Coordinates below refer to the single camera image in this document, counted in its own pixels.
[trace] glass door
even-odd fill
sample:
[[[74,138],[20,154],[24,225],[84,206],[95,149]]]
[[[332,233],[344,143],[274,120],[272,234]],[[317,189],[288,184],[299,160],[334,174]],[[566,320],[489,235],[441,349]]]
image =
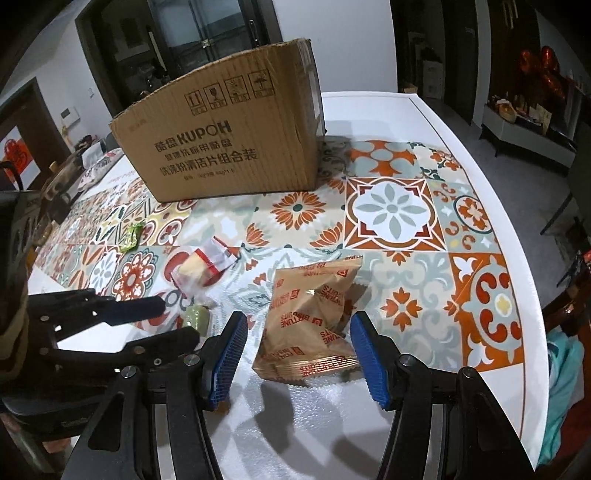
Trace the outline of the glass door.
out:
[[[99,88],[103,97],[103,90],[108,93],[110,110],[117,110],[112,114],[208,62],[268,43],[256,0],[91,4],[88,44],[100,57],[93,65],[100,66]]]
[[[102,60],[126,108],[177,76],[145,0],[112,0],[92,18]]]
[[[250,0],[149,0],[180,74],[268,43]]]

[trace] red balloon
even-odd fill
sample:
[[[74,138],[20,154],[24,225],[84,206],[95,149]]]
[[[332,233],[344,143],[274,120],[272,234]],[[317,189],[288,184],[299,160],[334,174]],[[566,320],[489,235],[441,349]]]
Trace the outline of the red balloon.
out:
[[[562,84],[559,80],[552,75],[550,72],[544,72],[541,75],[542,81],[544,82],[543,85],[547,88],[552,94],[562,98],[564,100],[564,92],[562,90]]]
[[[556,57],[556,53],[552,50],[552,47],[545,45],[542,47],[540,52],[542,58],[542,68],[551,70],[552,72],[560,73],[560,63]]]
[[[538,73],[541,68],[540,59],[529,50],[521,50],[519,68],[524,75]]]

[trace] white wall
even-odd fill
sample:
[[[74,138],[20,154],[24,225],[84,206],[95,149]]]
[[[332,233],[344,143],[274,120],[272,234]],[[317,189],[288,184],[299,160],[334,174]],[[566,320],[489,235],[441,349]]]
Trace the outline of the white wall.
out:
[[[476,78],[472,122],[481,127],[484,106],[488,100],[488,89],[491,84],[491,17],[486,0],[476,0],[476,22],[478,26],[478,77]]]
[[[88,67],[74,23],[88,1],[74,0],[43,29],[0,93],[1,105],[36,77],[47,109],[60,132],[60,113],[70,107],[78,111],[80,122],[69,131],[72,142],[87,134],[104,137],[110,132],[112,119]],[[92,98],[89,88],[94,92]]]
[[[397,92],[388,0],[273,0],[283,40],[309,38],[323,92]]]
[[[548,45],[553,48],[560,62],[560,74],[566,77],[572,70],[575,80],[582,80],[587,84],[587,87],[591,86],[591,77],[564,37],[540,12],[536,11],[535,13],[540,29],[540,46]]]

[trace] cardboard box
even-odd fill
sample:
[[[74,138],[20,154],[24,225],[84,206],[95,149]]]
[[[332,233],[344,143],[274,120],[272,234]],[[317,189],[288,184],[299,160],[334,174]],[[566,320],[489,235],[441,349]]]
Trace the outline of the cardboard box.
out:
[[[418,93],[418,87],[410,82],[402,82],[400,93]]]
[[[309,40],[193,70],[111,122],[159,202],[313,190],[324,118]]]
[[[443,65],[438,61],[423,60],[423,96],[443,98]]]

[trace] blue gripper pad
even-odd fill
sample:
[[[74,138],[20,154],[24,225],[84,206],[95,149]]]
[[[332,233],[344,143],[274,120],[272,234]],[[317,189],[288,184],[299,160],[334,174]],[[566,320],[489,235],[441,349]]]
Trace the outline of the blue gripper pad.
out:
[[[228,398],[230,385],[236,373],[236,367],[242,356],[246,338],[248,337],[248,322],[246,316],[240,313],[241,317],[237,322],[232,336],[228,340],[220,358],[213,369],[212,389],[209,394],[209,401],[213,408],[217,407],[218,402]]]
[[[351,341],[353,342],[357,359],[361,364],[361,370],[363,370],[371,397],[379,403],[380,407],[386,408],[391,402],[388,391],[388,373],[379,360],[376,347],[363,325],[361,315],[360,313],[356,313],[351,318]]]

